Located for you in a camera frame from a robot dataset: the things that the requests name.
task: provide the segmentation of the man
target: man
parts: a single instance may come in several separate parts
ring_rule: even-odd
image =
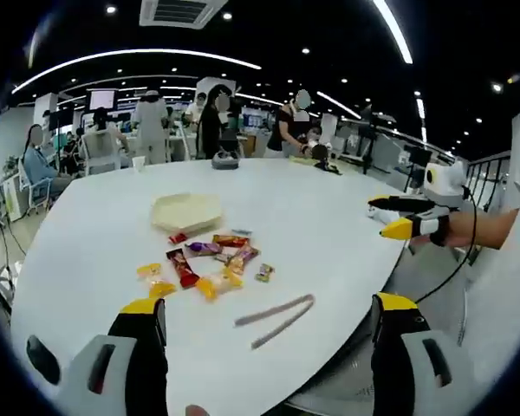
[[[185,119],[195,125],[200,121],[200,115],[205,107],[206,94],[198,93],[197,99],[185,110]]]

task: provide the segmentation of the round table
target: round table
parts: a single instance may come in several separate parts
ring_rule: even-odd
[[[11,320],[14,349],[31,369],[25,346],[34,334],[65,371],[95,335],[107,334],[122,307],[147,297],[139,266],[160,262],[177,283],[165,254],[172,247],[150,225],[150,214],[156,198],[179,192],[217,194],[224,212],[218,231],[252,230],[252,245],[262,253],[246,267],[244,287],[214,303],[195,289],[166,298],[168,412],[184,414],[196,404],[211,416],[260,415],[331,358],[390,276],[403,243],[380,237],[382,224],[366,216],[367,200],[393,193],[389,186],[284,159],[244,159],[236,171],[193,161],[78,179],[42,223],[25,259]],[[211,234],[194,240],[210,241]],[[198,274],[220,267],[210,258],[191,263]],[[261,263],[276,268],[269,283],[254,279]],[[250,343],[298,309],[234,328],[238,317],[306,294],[315,296],[312,309],[257,350]],[[55,395],[58,387],[29,372]]]

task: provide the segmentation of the black ceiling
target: black ceiling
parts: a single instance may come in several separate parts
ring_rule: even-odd
[[[371,0],[230,0],[202,30],[140,27],[140,1],[71,2],[43,18],[48,35],[34,65],[19,60],[12,81],[20,83],[44,69],[115,49],[191,49],[255,63],[261,70],[187,55],[119,55],[82,62],[55,71],[12,95],[10,105],[32,101],[33,94],[61,91],[73,84],[116,76],[173,74],[220,76],[236,80],[242,93],[283,101],[301,83],[313,95],[312,111],[335,105],[315,96],[322,91],[352,109],[369,97],[374,111],[391,114],[401,132],[420,137],[414,90],[426,104],[429,142],[467,159],[510,148],[510,119],[520,107],[520,85],[505,84],[503,94],[491,82],[520,72],[520,7],[480,0],[387,0],[406,38],[413,65],[405,64]],[[226,22],[224,11],[233,19]],[[302,54],[303,47],[310,49]],[[117,69],[123,68],[122,74]],[[348,83],[341,83],[347,78]],[[193,86],[185,79],[166,85]],[[126,87],[158,87],[160,79],[127,80]],[[84,94],[84,88],[71,91]],[[476,118],[483,119],[478,124]]]

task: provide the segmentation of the screen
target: screen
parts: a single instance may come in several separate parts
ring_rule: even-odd
[[[90,111],[98,107],[104,107],[106,110],[114,110],[115,108],[115,91],[113,90],[94,90],[90,93]]]

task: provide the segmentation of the robotic hand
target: robotic hand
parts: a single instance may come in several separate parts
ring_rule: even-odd
[[[452,166],[428,163],[422,194],[380,196],[368,201],[369,211],[397,211],[401,218],[388,224],[380,234],[397,240],[429,235],[436,245],[443,245],[452,211],[467,211],[470,192],[462,162]]]

